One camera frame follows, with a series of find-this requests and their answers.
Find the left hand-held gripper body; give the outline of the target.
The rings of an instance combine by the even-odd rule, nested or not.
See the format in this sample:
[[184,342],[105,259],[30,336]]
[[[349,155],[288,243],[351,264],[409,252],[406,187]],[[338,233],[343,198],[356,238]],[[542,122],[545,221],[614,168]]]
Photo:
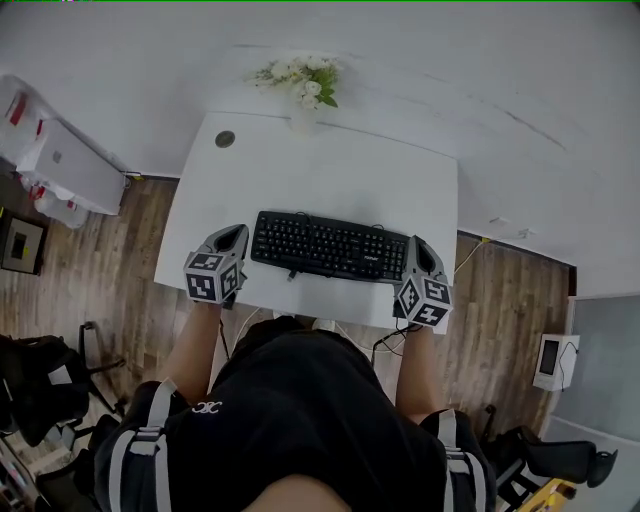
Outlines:
[[183,267],[187,296],[196,302],[233,305],[247,276],[243,272],[249,229],[235,224],[209,235]]

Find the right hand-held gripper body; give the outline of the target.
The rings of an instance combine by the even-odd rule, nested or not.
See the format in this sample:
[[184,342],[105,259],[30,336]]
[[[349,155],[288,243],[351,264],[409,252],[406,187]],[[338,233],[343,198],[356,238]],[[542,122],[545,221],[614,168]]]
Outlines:
[[400,282],[394,286],[394,315],[410,325],[445,334],[452,311],[452,286],[441,258],[425,240],[412,236]]

